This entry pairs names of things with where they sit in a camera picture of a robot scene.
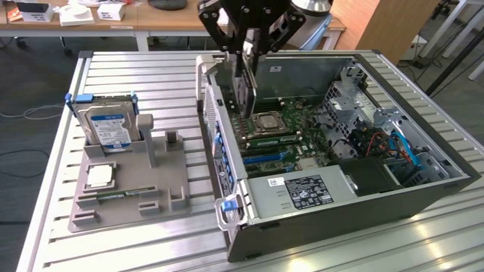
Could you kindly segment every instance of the robotic arm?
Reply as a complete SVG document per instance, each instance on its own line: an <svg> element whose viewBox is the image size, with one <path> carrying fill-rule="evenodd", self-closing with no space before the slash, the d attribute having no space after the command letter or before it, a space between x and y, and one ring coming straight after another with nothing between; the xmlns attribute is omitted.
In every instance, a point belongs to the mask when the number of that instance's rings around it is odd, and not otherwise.
<svg viewBox="0 0 484 272"><path fill-rule="evenodd" d="M222 8L230 19L227 33L218 25ZM295 9L291 0L203 0L199 3L199 18L220 51L228 52L240 113L243 118L250 118L256 99L259 59L270 51L279 51L304 25L304 14ZM244 41L248 30L254 30L254 46L247 57Z"/></svg>

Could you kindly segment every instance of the hard drive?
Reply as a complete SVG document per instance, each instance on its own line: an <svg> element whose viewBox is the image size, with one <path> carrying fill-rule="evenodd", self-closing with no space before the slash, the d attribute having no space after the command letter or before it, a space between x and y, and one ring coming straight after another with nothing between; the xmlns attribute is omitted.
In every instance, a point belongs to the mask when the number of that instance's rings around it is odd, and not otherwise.
<svg viewBox="0 0 484 272"><path fill-rule="evenodd" d="M102 145L104 152L131 150L131 143L142 140L136 128L136 95L78 95L71 107L83 127L90 145Z"/></svg>

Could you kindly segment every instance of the table leg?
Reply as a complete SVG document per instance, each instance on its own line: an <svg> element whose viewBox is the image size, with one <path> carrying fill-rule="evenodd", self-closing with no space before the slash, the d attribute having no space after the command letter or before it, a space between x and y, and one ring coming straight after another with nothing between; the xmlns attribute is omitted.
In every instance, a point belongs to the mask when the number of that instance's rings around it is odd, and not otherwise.
<svg viewBox="0 0 484 272"><path fill-rule="evenodd" d="M326 38L326 42L323 45L324 50L335 50L340 35L342 31L330 31L330 37Z"/></svg>
<svg viewBox="0 0 484 272"><path fill-rule="evenodd" d="M444 58L448 58L451 56L451 54L455 51L455 49L458 48L459 44L464 41L464 39L468 36L468 34L471 33L474 27L479 24L479 22L483 20L483 18L484 18L484 9L482 9L482 11L475 15L475 17L472 18L472 20L468 23L468 26L464 28L464 30L460 32L459 36L455 38L454 42L448 46L448 48L443 54Z"/></svg>
<svg viewBox="0 0 484 272"><path fill-rule="evenodd" d="M460 14L460 12L463 11L463 9L464 9L464 7L466 7L466 5L467 5L467 4L468 4L468 0L460 0L459 5L455 7L455 10L452 11L452 13L451 13L451 15L448 16L448 18L447 18L446 22L444 22L444 23L443 23L443 25L440 26L440 28L439 28L439 30L438 30L438 32L436 32L436 34L435 34L435 35L434 35L434 37L432 37L432 40L431 40L431 41L430 41L430 43L427 44L427 46L426 46L424 50L422 50L422 52L420 52L420 54L419 54L419 56L422 56L422 58L423 58L423 57L426 57L426 56L430 54L430 52L431 52L431 50L432 50L434 46L438 44L438 42L439 42L439 40L440 40L442 36L444 35L444 33L446 33L446 31L447 31L448 27L450 27L450 26L451 26L451 24L454 23L455 19L458 18L458 15L459 15L459 14Z"/></svg>
<svg viewBox="0 0 484 272"><path fill-rule="evenodd" d="M472 74L470 75L470 79L471 80L476 80L476 78L479 77L479 75L484 73L484 61L482 62L482 65L478 67L478 69L472 72Z"/></svg>
<svg viewBox="0 0 484 272"><path fill-rule="evenodd" d="M136 32L135 33L135 37L136 37L136 43L138 43L138 50L140 52L148 52L150 48L148 48L148 37L150 34L148 32Z"/></svg>

